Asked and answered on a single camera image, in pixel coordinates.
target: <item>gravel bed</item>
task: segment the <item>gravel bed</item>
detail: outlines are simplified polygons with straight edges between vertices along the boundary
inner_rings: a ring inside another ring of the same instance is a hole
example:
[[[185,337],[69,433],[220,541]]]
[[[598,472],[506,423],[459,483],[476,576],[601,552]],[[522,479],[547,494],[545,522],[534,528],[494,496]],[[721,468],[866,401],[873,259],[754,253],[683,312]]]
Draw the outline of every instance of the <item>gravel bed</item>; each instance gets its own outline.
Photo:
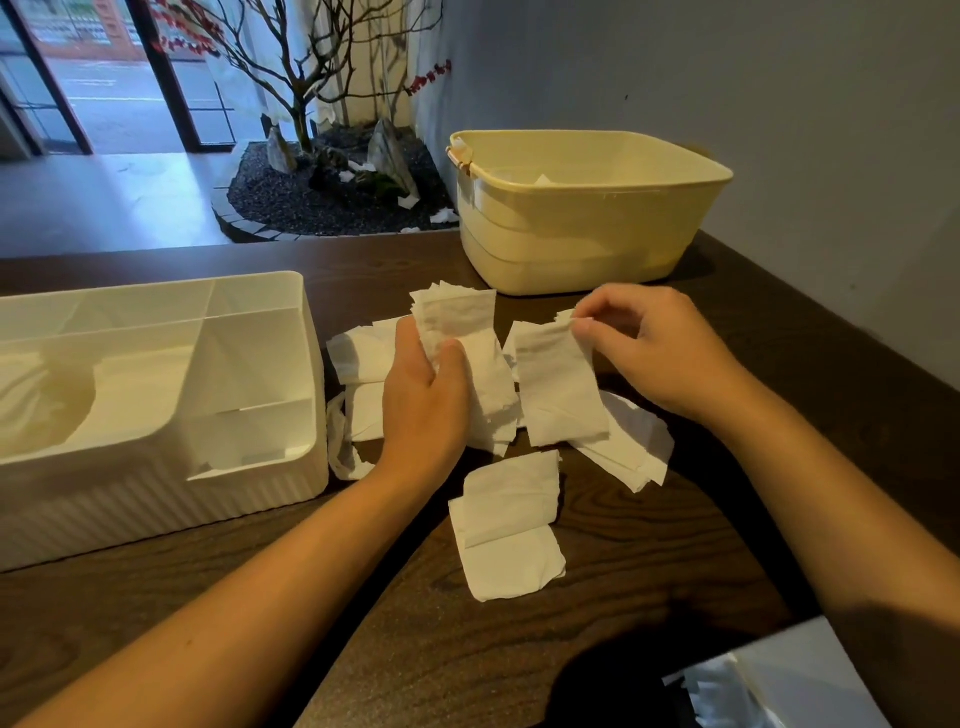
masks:
[[[362,164],[367,159],[372,132],[372,126],[335,128],[321,140]],[[247,148],[228,199],[245,219],[263,223],[271,230],[300,235],[366,235],[400,232],[404,228],[429,231],[456,227],[430,223],[431,215],[453,204],[423,142],[409,129],[399,133],[404,156],[420,191],[420,202],[413,209],[403,209],[393,196],[378,200],[351,182],[341,182],[339,170],[324,170],[314,180],[321,189],[313,189],[313,164],[301,158],[295,174],[277,172],[267,162],[266,142],[254,142]]]

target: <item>dark wooden tabletop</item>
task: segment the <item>dark wooden tabletop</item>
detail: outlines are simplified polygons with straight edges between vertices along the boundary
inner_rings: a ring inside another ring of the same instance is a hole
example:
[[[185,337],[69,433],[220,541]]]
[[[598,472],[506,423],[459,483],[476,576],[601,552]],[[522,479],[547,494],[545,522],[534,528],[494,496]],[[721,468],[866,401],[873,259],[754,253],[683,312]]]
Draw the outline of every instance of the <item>dark wooden tabletop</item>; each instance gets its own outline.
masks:
[[[408,311],[408,293],[431,282],[482,286],[456,233],[425,233],[4,260],[0,293],[287,269],[305,276],[321,341]],[[960,549],[960,394],[706,235],[669,282],[755,374]],[[578,298],[500,297],[497,333],[502,340],[515,319],[552,320]],[[338,387],[328,361],[326,373],[329,397]],[[637,400],[609,365],[598,365],[598,376],[603,388]],[[816,615],[743,472],[700,427],[664,417],[677,441],[670,475],[636,496],[563,447],[554,531],[566,577],[519,599],[480,604],[467,589],[446,501],[459,495],[465,470],[489,462],[469,450],[271,723],[521,728],[560,712],[596,716],[617,700],[642,712],[634,690],[645,677]],[[365,447],[376,456],[377,444]],[[511,453],[527,451],[522,433]],[[336,490],[0,575],[0,724],[170,615]]]

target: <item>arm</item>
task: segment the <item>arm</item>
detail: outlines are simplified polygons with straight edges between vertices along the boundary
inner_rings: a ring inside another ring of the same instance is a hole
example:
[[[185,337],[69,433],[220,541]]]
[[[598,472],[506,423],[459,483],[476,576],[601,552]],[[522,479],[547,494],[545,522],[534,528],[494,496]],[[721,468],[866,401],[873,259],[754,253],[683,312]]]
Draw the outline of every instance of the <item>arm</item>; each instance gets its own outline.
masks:
[[[644,397],[737,458],[891,722],[960,725],[960,559],[751,376],[688,297],[609,285],[573,315]]]
[[[366,478],[27,716],[46,726],[258,725],[349,599],[446,480],[467,440],[459,344],[434,377],[413,319],[396,330],[384,449]]]

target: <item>wall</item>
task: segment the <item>wall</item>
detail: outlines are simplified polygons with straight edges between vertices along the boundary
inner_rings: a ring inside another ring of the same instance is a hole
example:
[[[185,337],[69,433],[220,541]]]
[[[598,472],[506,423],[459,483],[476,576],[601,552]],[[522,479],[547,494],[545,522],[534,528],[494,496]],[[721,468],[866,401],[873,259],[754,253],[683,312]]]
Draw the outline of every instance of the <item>wall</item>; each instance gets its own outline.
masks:
[[[736,174],[707,231],[960,388],[957,27],[955,0],[446,0],[415,118],[448,181],[461,129],[705,147]]]

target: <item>white tissue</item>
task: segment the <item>white tissue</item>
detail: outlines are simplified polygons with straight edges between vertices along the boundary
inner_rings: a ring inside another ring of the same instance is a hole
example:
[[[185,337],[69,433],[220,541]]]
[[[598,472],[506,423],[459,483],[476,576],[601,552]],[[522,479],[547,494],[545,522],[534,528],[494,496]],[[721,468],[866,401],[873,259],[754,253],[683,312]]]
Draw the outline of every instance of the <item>white tissue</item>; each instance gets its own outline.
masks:
[[[516,322],[516,370],[530,436],[539,448],[610,432],[596,375],[570,323]]]
[[[413,209],[417,206],[417,203],[420,201],[420,198],[417,195],[411,193],[406,197],[396,198],[396,203],[403,207],[403,209]]]
[[[347,167],[352,169],[354,172],[376,172],[376,167],[374,167],[370,162],[365,161],[363,164],[358,164],[353,161],[353,159],[348,159]]]
[[[479,546],[557,519],[560,454],[535,452],[470,473],[464,481],[461,535]]]
[[[510,366],[493,332],[496,291],[441,282],[410,296],[423,350],[433,365],[438,366],[440,345],[447,339],[460,341],[467,354],[474,399],[471,446],[505,452],[506,443],[516,437],[516,414],[511,417],[505,411],[516,407],[518,397]]]
[[[346,397],[347,393],[341,392],[326,406],[326,455],[334,475],[341,480],[359,480],[373,470],[373,464],[361,460],[350,441],[343,412]]]
[[[430,215],[430,222],[434,225],[442,225],[443,223],[459,223],[460,215],[454,212],[449,207],[444,207],[436,215]]]
[[[347,432],[355,443],[383,439],[383,384],[377,381],[347,388]]]
[[[607,409],[610,434],[571,440],[570,445],[634,493],[651,480],[663,485],[673,453],[666,423],[612,392],[601,392],[600,397]]]
[[[565,574],[548,525],[557,515],[559,460],[553,450],[481,468],[468,476],[464,496],[450,501],[457,549],[477,601],[531,594]],[[496,538],[497,532],[510,535]]]
[[[352,328],[326,342],[326,350],[341,384],[383,381],[394,366],[396,324]]]

